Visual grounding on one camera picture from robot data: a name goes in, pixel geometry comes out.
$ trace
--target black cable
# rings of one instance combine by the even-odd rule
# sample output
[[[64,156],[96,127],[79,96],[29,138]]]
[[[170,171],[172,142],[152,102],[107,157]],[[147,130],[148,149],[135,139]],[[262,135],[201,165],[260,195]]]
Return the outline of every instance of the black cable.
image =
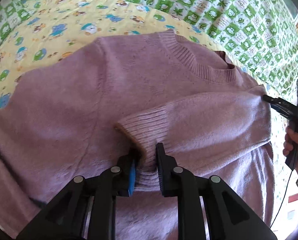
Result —
[[[290,181],[291,175],[292,175],[292,171],[291,171],[291,173],[290,173],[290,176],[289,176],[289,179],[288,179],[288,182],[287,182],[287,186],[286,186],[285,195],[283,196],[283,199],[282,199],[282,202],[281,202],[280,208],[279,208],[279,210],[278,210],[278,213],[277,213],[276,217],[274,218],[274,220],[273,220],[273,222],[272,222],[272,224],[271,224],[271,226],[270,226],[270,229],[271,229],[271,227],[272,227],[273,223],[275,222],[275,220],[276,220],[276,218],[277,218],[277,216],[278,216],[278,214],[279,214],[279,211],[280,211],[280,209],[281,209],[281,207],[282,207],[283,201],[285,200],[285,196],[286,196],[286,194],[287,194],[288,184],[289,184],[289,181]]]

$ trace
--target ribbed collar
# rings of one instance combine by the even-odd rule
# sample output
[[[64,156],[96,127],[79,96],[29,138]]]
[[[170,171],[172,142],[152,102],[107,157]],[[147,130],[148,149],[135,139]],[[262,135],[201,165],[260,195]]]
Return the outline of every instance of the ribbed collar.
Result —
[[[181,42],[187,41],[185,37],[175,35],[173,30],[161,32],[159,36],[169,54],[198,77],[216,83],[229,83],[236,79],[236,66],[228,63],[225,59],[229,69],[215,69],[209,65],[200,64],[195,55],[181,44]]]

